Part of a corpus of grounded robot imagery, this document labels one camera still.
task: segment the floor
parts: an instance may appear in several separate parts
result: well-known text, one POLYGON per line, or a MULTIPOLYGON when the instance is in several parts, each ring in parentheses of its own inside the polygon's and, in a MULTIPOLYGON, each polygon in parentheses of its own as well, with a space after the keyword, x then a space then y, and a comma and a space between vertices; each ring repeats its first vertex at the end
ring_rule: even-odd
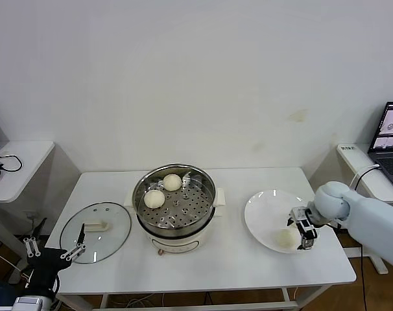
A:
MULTIPOLYGON (((338 235, 341 244, 344 247, 358 246, 358 244, 349 237, 348 234, 338 235)), ((16 263, 18 257, 7 247, 0 247, 0 255, 16 263)), ((332 286, 321 296, 316 298, 312 303, 307 305, 302 311, 363 311, 363 287, 361 280, 361 260, 351 259, 351 264, 357 274, 357 280, 352 284, 332 286)), ((379 275, 375 271, 370 259, 364 258, 364 278, 366 283, 366 301, 368 310, 373 311, 393 311, 393 267, 387 263, 390 271, 388 275, 379 275)), ((6 281, 11 274, 10 266, 0 259, 0 279, 6 281)), ((25 282, 22 281, 16 286, 18 290, 22 289, 25 282)), ((294 289, 289 290, 290 296, 293 297, 294 289)), ((147 295, 112 295, 108 301, 108 308, 124 308, 131 299, 141 299, 147 295)), ((94 306, 99 307, 101 296, 85 296, 85 298, 94 306)), ((250 290, 234 292, 211 292, 207 295, 205 292, 186 293, 186 294, 165 294, 163 303, 165 306, 191 306, 213 304, 230 304, 230 303, 255 303, 266 301, 281 301, 283 299, 279 290, 250 290)), ((154 294, 147 299, 137 302, 134 307, 161 306, 162 294, 154 294)))

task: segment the perforated steamer plate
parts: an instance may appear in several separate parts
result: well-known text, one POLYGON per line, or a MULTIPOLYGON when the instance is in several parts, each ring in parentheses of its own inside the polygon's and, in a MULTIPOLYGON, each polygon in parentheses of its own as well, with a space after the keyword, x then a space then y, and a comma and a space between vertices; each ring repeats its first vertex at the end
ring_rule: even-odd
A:
POLYGON ((213 196, 195 179, 185 180, 176 191, 163 188, 162 181, 149 190, 160 190, 165 195, 165 203, 157 209, 149 209, 144 195, 138 206, 142 221, 159 228, 174 229, 189 226, 210 213, 213 196))

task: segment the wall stain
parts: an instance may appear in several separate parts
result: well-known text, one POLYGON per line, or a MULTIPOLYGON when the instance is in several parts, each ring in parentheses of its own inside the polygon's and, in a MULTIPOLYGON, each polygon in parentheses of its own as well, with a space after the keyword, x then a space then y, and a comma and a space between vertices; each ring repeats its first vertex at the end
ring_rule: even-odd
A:
POLYGON ((289 115, 287 120, 297 123, 305 122, 308 113, 309 109, 301 109, 289 115))
POLYGON ((253 147, 251 147, 251 151, 256 154, 256 153, 262 151, 262 149, 264 149, 264 147, 265 147, 265 143, 263 141, 260 141, 256 144, 254 144, 253 147))

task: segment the glass lid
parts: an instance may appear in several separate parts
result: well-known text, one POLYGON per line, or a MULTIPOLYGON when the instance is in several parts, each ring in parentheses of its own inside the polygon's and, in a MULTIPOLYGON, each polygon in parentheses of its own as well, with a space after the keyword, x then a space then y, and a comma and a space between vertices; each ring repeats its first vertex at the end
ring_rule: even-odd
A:
POLYGON ((128 211, 117 203, 95 203, 74 215, 61 232, 60 247, 70 250, 77 244, 84 224, 86 251, 75 262, 93 264, 113 255, 126 241, 132 226, 128 211))

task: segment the white plate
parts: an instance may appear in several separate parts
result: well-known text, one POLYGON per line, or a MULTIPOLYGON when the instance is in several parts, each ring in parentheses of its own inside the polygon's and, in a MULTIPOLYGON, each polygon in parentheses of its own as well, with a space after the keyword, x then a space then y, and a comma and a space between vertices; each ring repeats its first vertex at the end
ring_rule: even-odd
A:
POLYGON ((297 228, 296 245, 292 248, 281 247, 276 240, 282 229, 286 229, 289 213, 293 207, 307 206, 303 199, 282 190, 266 190, 253 195, 246 204, 244 217, 250 232, 264 246, 280 253, 301 253, 297 247, 301 236, 297 228))

